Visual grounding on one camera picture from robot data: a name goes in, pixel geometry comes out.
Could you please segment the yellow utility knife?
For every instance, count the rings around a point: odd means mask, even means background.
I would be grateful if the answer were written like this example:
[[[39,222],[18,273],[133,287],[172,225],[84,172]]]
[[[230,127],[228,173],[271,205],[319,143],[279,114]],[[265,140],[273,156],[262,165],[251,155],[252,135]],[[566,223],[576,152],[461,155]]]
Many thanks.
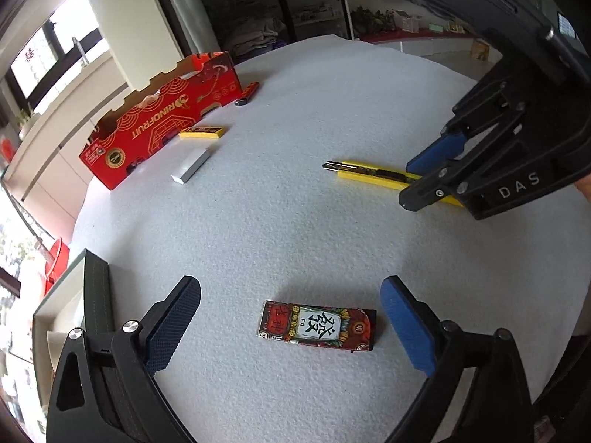
[[[342,179],[381,186],[399,192],[421,179],[421,176],[413,173],[359,162],[327,161],[322,164],[322,168],[335,172]]]

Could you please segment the red patterned card box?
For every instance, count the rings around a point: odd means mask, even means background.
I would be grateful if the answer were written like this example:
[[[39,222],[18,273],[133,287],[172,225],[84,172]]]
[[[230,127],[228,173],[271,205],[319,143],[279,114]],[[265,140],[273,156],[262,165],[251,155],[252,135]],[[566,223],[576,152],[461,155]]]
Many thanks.
[[[370,352],[375,345],[377,311],[266,300],[259,338],[294,345]]]

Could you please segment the small white box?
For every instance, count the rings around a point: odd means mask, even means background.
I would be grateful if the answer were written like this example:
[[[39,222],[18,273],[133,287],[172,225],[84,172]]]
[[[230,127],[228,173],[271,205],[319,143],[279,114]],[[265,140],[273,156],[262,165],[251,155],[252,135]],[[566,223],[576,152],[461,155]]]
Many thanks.
[[[197,148],[171,174],[172,180],[180,185],[186,184],[210,156],[211,151],[207,148]]]

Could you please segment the grey shallow tray box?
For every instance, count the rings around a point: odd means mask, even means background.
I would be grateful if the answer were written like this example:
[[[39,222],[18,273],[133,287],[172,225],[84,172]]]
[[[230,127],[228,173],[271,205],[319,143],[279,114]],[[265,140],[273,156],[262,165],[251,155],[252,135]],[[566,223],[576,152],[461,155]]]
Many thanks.
[[[62,348],[69,332],[114,330],[109,265],[83,250],[33,313],[32,356],[41,408],[46,411]]]

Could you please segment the red bucket with clear basin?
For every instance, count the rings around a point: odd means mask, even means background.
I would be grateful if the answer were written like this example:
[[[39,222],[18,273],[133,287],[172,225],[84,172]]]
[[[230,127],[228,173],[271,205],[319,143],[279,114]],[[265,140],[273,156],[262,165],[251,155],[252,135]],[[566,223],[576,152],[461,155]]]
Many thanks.
[[[44,294],[47,294],[51,290],[52,286],[66,271],[69,259],[69,247],[61,238],[58,238],[50,249],[50,255],[53,257],[53,260],[45,264]]]

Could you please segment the red lighter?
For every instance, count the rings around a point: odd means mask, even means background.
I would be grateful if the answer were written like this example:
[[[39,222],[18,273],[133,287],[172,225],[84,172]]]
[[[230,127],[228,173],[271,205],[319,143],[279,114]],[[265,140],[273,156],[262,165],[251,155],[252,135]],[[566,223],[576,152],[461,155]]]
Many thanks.
[[[256,81],[247,85],[245,89],[243,89],[242,95],[240,95],[238,99],[235,100],[235,105],[245,106],[246,104],[249,104],[250,100],[252,100],[252,97],[256,94],[257,90],[259,90],[259,87],[260,83]]]

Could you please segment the white balcony cabinet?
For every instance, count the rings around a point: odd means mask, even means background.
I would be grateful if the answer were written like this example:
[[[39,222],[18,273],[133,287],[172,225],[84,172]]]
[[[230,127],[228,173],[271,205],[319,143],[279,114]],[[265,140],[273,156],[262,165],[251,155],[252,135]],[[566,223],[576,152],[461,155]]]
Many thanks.
[[[114,58],[103,53],[36,120],[4,174],[11,195],[65,243],[71,241],[93,178],[79,154],[94,124],[128,92]]]

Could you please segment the yellow blade case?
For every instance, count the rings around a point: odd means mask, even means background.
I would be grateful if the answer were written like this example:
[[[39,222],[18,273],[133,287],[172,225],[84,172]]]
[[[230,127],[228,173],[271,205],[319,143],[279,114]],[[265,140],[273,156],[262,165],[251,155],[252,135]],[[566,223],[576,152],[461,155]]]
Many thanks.
[[[219,139],[225,129],[219,126],[192,126],[178,133],[180,139]]]

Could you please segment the red cardboard fruit box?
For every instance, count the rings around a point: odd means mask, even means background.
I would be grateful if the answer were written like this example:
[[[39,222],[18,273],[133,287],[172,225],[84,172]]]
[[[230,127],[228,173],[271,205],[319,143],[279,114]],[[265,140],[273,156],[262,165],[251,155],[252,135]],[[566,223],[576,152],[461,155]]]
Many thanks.
[[[79,159],[112,190],[179,132],[240,95],[228,52],[191,54],[101,117]]]

